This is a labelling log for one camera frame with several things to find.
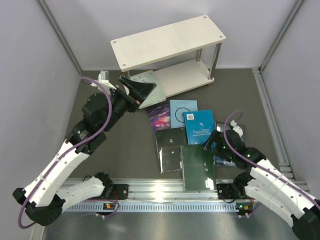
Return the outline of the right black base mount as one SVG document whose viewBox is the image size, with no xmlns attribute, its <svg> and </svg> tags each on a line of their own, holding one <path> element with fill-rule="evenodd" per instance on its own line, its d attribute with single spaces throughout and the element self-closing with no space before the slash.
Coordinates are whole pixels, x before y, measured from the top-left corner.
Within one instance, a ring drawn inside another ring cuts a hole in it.
<svg viewBox="0 0 320 240">
<path fill-rule="evenodd" d="M 217 194 L 218 198 L 227 204 L 231 204 L 235 200 L 240 199 L 239 190 L 234 183 L 217 184 Z"/>
</svg>

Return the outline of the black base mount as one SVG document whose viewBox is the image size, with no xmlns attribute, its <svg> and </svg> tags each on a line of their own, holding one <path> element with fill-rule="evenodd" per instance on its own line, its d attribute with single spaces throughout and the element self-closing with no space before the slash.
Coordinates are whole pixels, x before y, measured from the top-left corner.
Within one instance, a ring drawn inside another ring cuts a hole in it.
<svg viewBox="0 0 320 240">
<path fill-rule="evenodd" d="M 240 199 L 239 190 L 234 183 L 217 184 L 217 194 L 218 198 L 227 204 L 231 204 L 235 200 Z"/>
<path fill-rule="evenodd" d="M 128 184 L 114 184 L 108 199 L 110 200 L 126 200 L 129 194 Z"/>
</svg>

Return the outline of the white two-tier shelf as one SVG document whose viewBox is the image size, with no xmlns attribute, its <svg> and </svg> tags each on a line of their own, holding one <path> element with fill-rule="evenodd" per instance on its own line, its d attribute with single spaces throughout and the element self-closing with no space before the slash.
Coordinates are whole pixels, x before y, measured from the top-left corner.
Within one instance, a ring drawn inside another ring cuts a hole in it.
<svg viewBox="0 0 320 240">
<path fill-rule="evenodd" d="M 111 40 L 120 70 L 196 52 L 195 59 L 154 72 L 167 98 L 211 84 L 226 36 L 207 15 Z"/>
</svg>

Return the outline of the dark green book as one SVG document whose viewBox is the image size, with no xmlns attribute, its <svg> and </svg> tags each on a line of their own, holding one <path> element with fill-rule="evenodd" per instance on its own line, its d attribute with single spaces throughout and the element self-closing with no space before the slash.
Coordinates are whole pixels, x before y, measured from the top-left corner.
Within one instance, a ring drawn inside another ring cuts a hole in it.
<svg viewBox="0 0 320 240">
<path fill-rule="evenodd" d="M 204 192 L 216 189 L 214 157 L 201 145 L 181 145 L 180 158 L 185 192 Z"/>
</svg>

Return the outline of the light blue circle book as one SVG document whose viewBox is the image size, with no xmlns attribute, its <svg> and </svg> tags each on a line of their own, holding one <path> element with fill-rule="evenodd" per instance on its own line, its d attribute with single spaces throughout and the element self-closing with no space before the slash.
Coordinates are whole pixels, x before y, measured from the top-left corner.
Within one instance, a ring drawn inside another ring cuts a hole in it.
<svg viewBox="0 0 320 240">
<path fill-rule="evenodd" d="M 196 100 L 170 100 L 169 103 L 172 129 L 185 126 L 184 113 L 198 110 L 198 102 Z"/>
</svg>

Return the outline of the purple galaxy cover book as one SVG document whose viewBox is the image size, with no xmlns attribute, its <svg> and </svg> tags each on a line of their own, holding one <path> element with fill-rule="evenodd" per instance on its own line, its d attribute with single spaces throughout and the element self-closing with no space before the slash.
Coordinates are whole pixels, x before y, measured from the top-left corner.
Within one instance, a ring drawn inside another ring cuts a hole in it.
<svg viewBox="0 0 320 240">
<path fill-rule="evenodd" d="M 154 133 L 171 128 L 171 108 L 169 102 L 150 108 L 147 111 L 147 115 Z"/>
</svg>

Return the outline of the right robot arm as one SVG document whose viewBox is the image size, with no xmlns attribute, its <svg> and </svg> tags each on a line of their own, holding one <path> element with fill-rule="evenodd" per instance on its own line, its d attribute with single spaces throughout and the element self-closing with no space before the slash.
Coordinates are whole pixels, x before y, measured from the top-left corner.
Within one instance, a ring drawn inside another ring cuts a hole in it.
<svg viewBox="0 0 320 240">
<path fill-rule="evenodd" d="M 243 170 L 232 183 L 238 198 L 252 198 L 281 217 L 300 240 L 320 238 L 320 200 L 298 187 L 234 129 L 214 130 L 203 144 L 221 159 Z"/>
</svg>

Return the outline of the black glossy book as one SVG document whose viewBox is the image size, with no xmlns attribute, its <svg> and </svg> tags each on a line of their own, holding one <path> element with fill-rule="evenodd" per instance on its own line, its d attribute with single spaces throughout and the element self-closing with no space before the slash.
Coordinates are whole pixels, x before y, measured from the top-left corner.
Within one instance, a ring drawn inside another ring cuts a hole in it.
<svg viewBox="0 0 320 240">
<path fill-rule="evenodd" d="M 187 144 L 184 127 L 158 130 L 155 134 L 160 173 L 181 171 L 180 146 Z"/>
</svg>

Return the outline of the aluminium front rail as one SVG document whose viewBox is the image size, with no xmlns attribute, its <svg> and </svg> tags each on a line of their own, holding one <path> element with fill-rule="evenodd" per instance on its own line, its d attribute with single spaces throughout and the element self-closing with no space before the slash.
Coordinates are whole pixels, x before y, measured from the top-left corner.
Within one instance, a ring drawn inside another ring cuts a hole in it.
<svg viewBox="0 0 320 240">
<path fill-rule="evenodd" d="M 115 184 L 128 185 L 128 201 L 141 202 L 187 202 L 216 201 L 218 192 L 208 190 L 185 192 L 182 179 L 120 179 L 114 178 Z"/>
</svg>

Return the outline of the bright blue book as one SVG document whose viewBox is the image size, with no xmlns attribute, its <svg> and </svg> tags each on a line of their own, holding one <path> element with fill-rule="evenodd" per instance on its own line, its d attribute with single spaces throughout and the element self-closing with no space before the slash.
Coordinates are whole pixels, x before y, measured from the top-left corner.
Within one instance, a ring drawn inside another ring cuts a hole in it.
<svg viewBox="0 0 320 240">
<path fill-rule="evenodd" d="M 189 145 L 204 144 L 216 127 L 210 109 L 184 112 L 183 117 Z"/>
</svg>

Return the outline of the pale grey-green book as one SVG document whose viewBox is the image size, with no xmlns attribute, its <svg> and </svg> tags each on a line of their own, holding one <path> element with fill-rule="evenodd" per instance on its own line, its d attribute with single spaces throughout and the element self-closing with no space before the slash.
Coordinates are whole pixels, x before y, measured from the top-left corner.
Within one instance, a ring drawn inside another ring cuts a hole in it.
<svg viewBox="0 0 320 240">
<path fill-rule="evenodd" d="M 146 100 L 140 105 L 140 109 L 150 107 L 152 105 L 161 103 L 166 100 L 166 95 L 164 93 L 163 87 L 158 80 L 156 74 L 153 70 L 148 70 L 140 74 L 136 74 L 130 77 L 132 81 L 138 83 L 155 83 L 156 88 L 149 94 Z"/>
</svg>

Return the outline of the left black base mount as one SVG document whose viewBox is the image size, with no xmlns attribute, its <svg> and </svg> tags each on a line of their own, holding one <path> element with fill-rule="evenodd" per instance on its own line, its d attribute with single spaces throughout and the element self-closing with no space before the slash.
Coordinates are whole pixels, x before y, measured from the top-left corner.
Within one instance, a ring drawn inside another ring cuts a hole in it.
<svg viewBox="0 0 320 240">
<path fill-rule="evenodd" d="M 108 199 L 110 200 L 126 200 L 129 194 L 128 184 L 114 184 Z"/>
</svg>

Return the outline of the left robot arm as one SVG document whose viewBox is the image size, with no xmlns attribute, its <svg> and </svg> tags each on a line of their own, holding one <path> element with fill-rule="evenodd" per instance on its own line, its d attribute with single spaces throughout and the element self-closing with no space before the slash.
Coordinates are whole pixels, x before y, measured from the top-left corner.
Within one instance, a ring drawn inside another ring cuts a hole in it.
<svg viewBox="0 0 320 240">
<path fill-rule="evenodd" d="M 87 99 L 82 107 L 83 119 L 72 128 L 58 153 L 39 176 L 26 187 L 16 188 L 12 193 L 13 198 L 21 205 L 17 220 L 21 229 L 28 228 L 22 223 L 23 214 L 33 224 L 48 226 L 65 210 L 80 202 L 96 197 L 107 199 L 113 194 L 114 183 L 103 172 L 68 188 L 61 186 L 107 139 L 105 133 L 126 112 L 135 113 L 157 87 L 156 83 L 132 81 L 124 76 L 120 76 L 118 80 L 128 88 L 129 93 L 107 80 L 81 77 L 82 82 L 98 87 L 101 92 Z"/>
</svg>

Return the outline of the dark blue Wuthering Heights book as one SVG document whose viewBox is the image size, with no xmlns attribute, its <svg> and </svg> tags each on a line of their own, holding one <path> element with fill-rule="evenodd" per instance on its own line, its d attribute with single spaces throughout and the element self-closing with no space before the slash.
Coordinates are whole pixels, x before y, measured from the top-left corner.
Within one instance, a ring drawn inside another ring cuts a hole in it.
<svg viewBox="0 0 320 240">
<path fill-rule="evenodd" d="M 225 167 L 236 167 L 236 163 L 235 163 L 235 158 L 237 157 L 237 155 L 231 150 L 231 148 L 228 146 L 226 140 L 225 140 L 225 136 L 224 136 L 224 131 L 225 131 L 225 124 L 222 122 L 218 122 L 217 123 L 217 127 L 215 130 L 218 130 L 221 132 L 220 137 L 224 138 L 224 141 L 227 145 L 227 151 L 229 154 L 229 157 L 215 157 L 213 155 L 213 162 L 216 166 L 225 166 Z M 244 133 L 242 137 L 239 137 L 239 135 L 230 129 L 229 124 L 226 127 L 226 134 L 227 139 L 229 144 L 239 153 L 244 152 L 246 150 L 246 145 L 244 142 Z"/>
</svg>

